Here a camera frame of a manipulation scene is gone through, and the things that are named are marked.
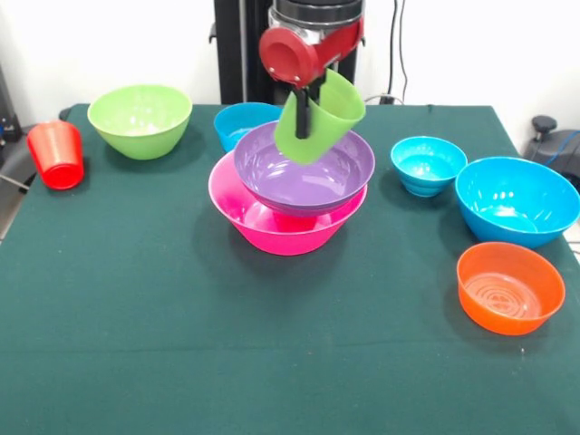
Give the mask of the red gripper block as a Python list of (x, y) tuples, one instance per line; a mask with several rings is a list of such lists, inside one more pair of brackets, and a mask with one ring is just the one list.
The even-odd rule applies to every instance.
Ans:
[(295, 136), (308, 139), (312, 100), (320, 104), (325, 68), (347, 57), (363, 38), (364, 19), (331, 31), (320, 42), (307, 42), (288, 27), (268, 28), (260, 38), (259, 55), (266, 71), (277, 81), (295, 87)]

